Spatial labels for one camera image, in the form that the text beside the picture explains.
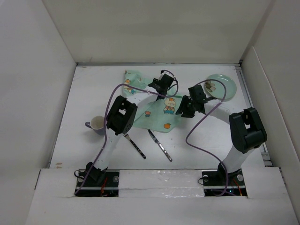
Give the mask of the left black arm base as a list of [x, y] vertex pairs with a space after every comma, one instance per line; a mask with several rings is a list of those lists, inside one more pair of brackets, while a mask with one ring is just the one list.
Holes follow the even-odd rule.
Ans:
[[84, 170], [75, 170], [74, 176], [77, 178], [75, 196], [78, 197], [118, 197], [119, 196], [119, 170], [101, 171], [92, 167], [92, 162], [86, 165]]

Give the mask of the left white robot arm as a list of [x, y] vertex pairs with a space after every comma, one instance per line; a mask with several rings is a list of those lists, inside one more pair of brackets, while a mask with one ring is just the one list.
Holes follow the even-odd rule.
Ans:
[[117, 96], [112, 102], [113, 94], [110, 96], [104, 116], [104, 144], [93, 160], [86, 165], [88, 180], [94, 186], [104, 182], [104, 171], [109, 166], [112, 153], [120, 138], [128, 133], [133, 126], [137, 115], [147, 104], [157, 99], [168, 97], [167, 91], [172, 83], [178, 83], [170, 71], [161, 70], [161, 76], [141, 89], [134, 87], [126, 80], [117, 87], [127, 87], [131, 95], [128, 97]]

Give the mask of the green cartoon print cloth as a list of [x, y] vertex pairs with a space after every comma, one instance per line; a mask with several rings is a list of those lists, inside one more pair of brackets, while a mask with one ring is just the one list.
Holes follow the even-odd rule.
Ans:
[[[123, 87], [123, 96], [129, 97], [140, 91], [136, 88], [146, 89], [153, 78], [147, 78], [136, 70], [126, 70], [124, 73], [124, 83], [130, 85]], [[177, 87], [172, 87], [167, 91], [167, 95], [171, 96], [164, 99], [156, 99], [144, 107], [139, 106], [135, 116], [133, 126], [135, 128], [150, 129], [161, 133], [168, 133], [181, 123], [181, 116], [176, 115], [183, 96], [179, 93], [175, 94]]]

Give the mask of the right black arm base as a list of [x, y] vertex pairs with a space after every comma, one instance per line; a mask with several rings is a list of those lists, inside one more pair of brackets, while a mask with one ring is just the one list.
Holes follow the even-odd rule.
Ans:
[[229, 173], [226, 177], [224, 168], [219, 164], [217, 169], [202, 170], [202, 175], [197, 182], [203, 187], [205, 197], [216, 197], [223, 192], [222, 196], [247, 197], [248, 195], [242, 169]]

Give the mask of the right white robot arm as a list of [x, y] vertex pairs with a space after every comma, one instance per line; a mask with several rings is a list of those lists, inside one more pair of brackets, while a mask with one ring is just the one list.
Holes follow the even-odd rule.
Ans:
[[199, 112], [230, 126], [232, 147], [217, 169], [218, 182], [226, 185], [233, 180], [233, 173], [241, 168], [253, 150], [267, 141], [267, 133], [255, 108], [242, 109], [215, 97], [206, 97], [201, 85], [188, 90], [189, 96], [183, 96], [176, 115], [193, 118], [195, 112]]

